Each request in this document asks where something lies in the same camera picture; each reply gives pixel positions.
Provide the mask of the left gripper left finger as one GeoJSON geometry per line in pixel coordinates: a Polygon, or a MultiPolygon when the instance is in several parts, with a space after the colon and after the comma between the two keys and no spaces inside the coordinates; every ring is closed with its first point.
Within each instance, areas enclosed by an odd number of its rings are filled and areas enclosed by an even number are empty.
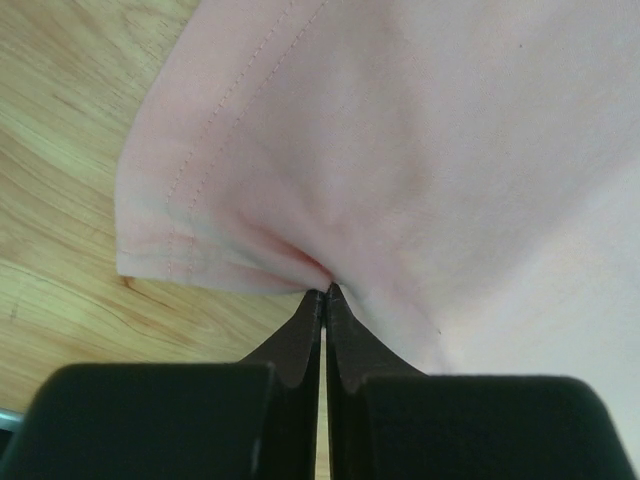
{"type": "Polygon", "coordinates": [[[5,479],[311,479],[321,295],[233,363],[75,364],[41,386],[5,479]]]}

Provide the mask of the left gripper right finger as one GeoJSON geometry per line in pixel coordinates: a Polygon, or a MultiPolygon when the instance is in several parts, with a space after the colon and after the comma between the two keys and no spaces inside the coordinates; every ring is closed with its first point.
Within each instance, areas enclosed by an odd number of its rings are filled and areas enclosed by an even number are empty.
{"type": "Polygon", "coordinates": [[[599,397],[570,377],[427,375],[326,293],[335,479],[631,479],[599,397]]]}

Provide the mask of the pink t-shirt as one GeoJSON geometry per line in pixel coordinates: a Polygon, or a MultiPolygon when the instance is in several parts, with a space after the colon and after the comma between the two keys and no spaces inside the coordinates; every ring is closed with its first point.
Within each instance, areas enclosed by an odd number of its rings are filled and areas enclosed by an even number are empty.
{"type": "Polygon", "coordinates": [[[116,176],[123,276],[346,287],[424,369],[639,370],[635,1],[204,1],[116,176]]]}

